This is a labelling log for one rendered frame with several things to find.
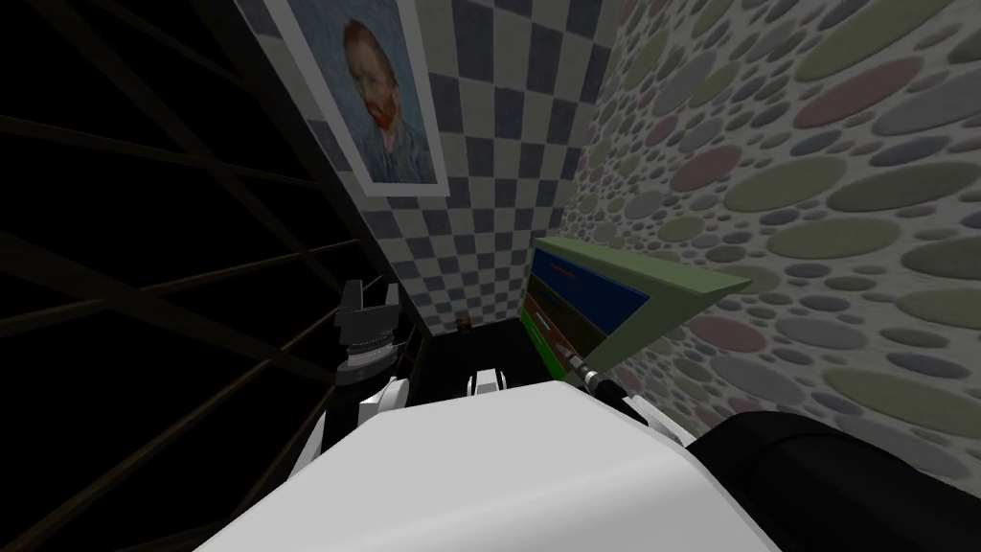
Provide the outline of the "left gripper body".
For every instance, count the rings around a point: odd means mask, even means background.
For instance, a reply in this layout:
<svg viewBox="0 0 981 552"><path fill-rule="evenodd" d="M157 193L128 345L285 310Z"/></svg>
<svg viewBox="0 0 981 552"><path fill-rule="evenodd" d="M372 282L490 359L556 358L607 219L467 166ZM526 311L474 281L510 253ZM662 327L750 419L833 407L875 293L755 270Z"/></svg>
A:
<svg viewBox="0 0 981 552"><path fill-rule="evenodd" d="M335 326L340 329L340 339L378 339L394 331L399 314L398 305L340 311L335 316Z"/></svg>

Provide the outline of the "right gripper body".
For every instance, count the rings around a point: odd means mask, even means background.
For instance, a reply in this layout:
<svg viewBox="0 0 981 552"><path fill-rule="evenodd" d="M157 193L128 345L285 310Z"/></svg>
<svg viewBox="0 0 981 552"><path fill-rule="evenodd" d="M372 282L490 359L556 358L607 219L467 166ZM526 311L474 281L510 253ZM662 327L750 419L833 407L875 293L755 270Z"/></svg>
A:
<svg viewBox="0 0 981 552"><path fill-rule="evenodd" d="M584 362L584 360L573 350L561 343L556 345L556 349L559 354L564 358L564 365L566 367L567 376L566 378L572 378L573 376L579 380L589 380L592 378L592 371Z"/></svg>

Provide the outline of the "green drawer front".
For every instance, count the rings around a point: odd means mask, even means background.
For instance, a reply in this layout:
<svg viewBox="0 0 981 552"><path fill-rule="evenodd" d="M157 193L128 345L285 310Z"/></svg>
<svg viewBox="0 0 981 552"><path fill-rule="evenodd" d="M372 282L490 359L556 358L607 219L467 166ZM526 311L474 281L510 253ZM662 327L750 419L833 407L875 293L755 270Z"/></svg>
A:
<svg viewBox="0 0 981 552"><path fill-rule="evenodd" d="M556 323L545 316L537 307L524 307L519 318L544 362L551 379L581 385L582 382L570 372L568 358L561 349L568 350L575 355L578 355L579 352L565 338Z"/></svg>

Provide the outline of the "brown drawer front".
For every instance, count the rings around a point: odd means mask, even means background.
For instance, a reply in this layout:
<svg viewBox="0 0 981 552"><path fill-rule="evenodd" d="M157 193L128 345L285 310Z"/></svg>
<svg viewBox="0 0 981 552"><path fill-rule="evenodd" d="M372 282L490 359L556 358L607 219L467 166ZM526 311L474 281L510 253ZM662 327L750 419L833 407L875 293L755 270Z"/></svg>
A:
<svg viewBox="0 0 981 552"><path fill-rule="evenodd" d="M555 352L560 342L586 358L607 340L607 334L590 322L535 275L528 280L524 310L548 346Z"/></svg>

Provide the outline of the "blue drawer front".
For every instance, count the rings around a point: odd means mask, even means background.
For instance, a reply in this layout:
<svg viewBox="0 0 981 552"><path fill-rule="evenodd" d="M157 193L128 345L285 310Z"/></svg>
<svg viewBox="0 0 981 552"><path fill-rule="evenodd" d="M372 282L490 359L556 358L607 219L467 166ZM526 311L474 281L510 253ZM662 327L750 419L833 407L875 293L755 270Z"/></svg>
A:
<svg viewBox="0 0 981 552"><path fill-rule="evenodd" d="M554 253L537 249L531 275L544 285L543 302L561 312L575 311L604 334L613 334L649 296Z"/></svg>

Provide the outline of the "green drawer cabinet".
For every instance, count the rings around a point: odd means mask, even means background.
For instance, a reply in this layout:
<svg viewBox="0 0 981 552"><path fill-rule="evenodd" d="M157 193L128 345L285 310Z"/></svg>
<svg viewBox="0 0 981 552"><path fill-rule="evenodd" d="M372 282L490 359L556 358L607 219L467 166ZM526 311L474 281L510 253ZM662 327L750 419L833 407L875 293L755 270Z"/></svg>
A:
<svg viewBox="0 0 981 552"><path fill-rule="evenodd" d="M582 358L600 374L751 283L740 276L585 241L553 237L537 239L535 245L528 280L536 250L543 249L649 296L597 350Z"/></svg>

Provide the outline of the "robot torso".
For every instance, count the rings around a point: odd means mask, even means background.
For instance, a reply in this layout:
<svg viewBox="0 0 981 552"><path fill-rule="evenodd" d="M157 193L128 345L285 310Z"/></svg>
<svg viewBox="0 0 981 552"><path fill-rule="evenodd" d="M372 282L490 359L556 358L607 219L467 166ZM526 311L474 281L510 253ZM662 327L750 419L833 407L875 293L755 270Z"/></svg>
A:
<svg viewBox="0 0 981 552"><path fill-rule="evenodd" d="M195 552L780 552L627 403L550 381L377 413Z"/></svg>

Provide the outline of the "dark wooden lattice shelf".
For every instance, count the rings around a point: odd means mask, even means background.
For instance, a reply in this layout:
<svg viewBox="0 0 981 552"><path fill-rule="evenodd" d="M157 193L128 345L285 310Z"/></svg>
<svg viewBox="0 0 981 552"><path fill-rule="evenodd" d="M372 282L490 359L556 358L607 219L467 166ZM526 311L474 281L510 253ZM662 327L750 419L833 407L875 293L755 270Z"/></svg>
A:
<svg viewBox="0 0 981 552"><path fill-rule="evenodd" d="M0 0L0 552L191 552L351 405L300 82L263 0Z"/></svg>

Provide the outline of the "framed portrait painting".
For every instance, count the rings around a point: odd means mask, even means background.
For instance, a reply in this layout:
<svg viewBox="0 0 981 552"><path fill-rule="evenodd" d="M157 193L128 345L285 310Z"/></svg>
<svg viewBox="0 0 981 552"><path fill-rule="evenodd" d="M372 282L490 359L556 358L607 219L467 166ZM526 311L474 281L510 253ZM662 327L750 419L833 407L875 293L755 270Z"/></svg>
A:
<svg viewBox="0 0 981 552"><path fill-rule="evenodd" d="M444 197L415 0L262 0L366 196Z"/></svg>

